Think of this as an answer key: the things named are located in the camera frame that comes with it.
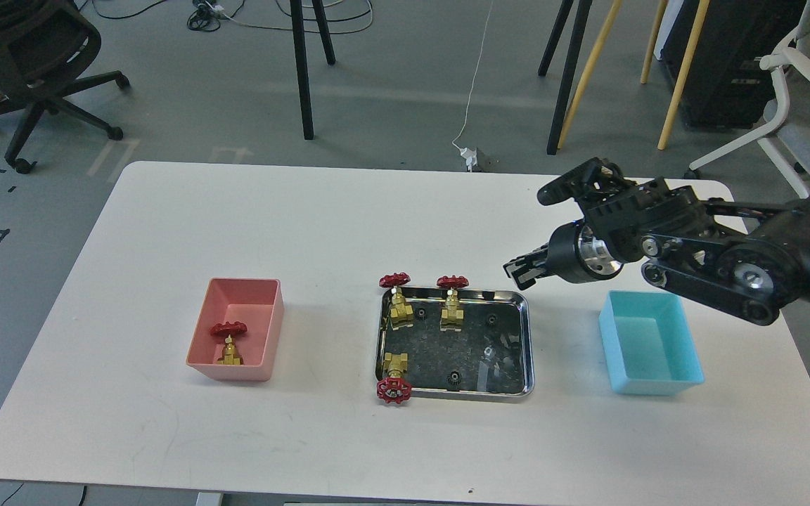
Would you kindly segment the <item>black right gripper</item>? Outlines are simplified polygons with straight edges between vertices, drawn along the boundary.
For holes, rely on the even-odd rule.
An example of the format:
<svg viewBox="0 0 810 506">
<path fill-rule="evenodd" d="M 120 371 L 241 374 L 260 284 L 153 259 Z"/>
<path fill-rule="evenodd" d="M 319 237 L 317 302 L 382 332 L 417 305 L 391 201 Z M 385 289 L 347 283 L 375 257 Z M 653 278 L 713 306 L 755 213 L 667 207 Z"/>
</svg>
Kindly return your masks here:
<svg viewBox="0 0 810 506">
<path fill-rule="evenodd" d="M 616 164 L 591 158 L 541 187 L 536 197 L 544 206 L 573 199 L 583 217 L 556 228 L 548 244 L 505 263 L 518 290 L 550 276 L 572 284 L 608 280 L 624 263 L 642 257 L 636 229 L 648 207 L 648 191 L 623 177 Z"/>
</svg>

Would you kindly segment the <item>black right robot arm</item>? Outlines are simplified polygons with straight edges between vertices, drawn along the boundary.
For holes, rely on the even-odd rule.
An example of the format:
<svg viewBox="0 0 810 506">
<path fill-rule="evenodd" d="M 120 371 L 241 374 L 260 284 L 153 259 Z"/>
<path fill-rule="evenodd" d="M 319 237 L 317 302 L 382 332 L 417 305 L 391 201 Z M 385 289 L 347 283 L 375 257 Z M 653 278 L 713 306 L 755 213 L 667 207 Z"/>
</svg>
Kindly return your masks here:
<svg viewBox="0 0 810 506">
<path fill-rule="evenodd" d="M 640 261 L 648 284 L 756 325 L 774 323 L 790 302 L 810 302 L 810 196 L 779 205 L 702 200 L 691 186 L 639 183 L 594 157 L 536 197 L 572 199 L 583 216 L 505 263 L 520 290 L 553 275 L 610 280 Z"/>
</svg>

